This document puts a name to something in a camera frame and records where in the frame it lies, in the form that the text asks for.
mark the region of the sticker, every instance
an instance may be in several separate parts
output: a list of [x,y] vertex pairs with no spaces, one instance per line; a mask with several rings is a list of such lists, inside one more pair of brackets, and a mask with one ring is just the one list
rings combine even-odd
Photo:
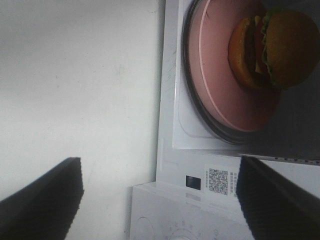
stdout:
[[205,165],[205,193],[237,197],[239,168],[214,164]]

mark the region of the pink plate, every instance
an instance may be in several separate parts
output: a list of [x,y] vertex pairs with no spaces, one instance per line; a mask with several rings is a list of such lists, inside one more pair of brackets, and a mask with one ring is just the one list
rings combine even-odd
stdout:
[[280,92],[243,87],[228,62],[234,27],[245,17],[265,12],[259,0],[201,0],[189,29],[190,72],[202,104],[220,123],[242,132],[263,128],[281,96]]

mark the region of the qr code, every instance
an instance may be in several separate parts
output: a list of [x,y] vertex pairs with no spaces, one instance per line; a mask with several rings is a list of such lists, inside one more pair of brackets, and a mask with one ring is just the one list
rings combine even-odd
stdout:
[[210,168],[208,188],[211,192],[228,195],[228,171]]

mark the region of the white wall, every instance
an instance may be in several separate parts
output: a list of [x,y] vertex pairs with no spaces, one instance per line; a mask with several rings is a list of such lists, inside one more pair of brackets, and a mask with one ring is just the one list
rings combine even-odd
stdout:
[[164,5],[0,1],[0,200],[81,157],[66,239],[129,237],[131,187],[156,174]]

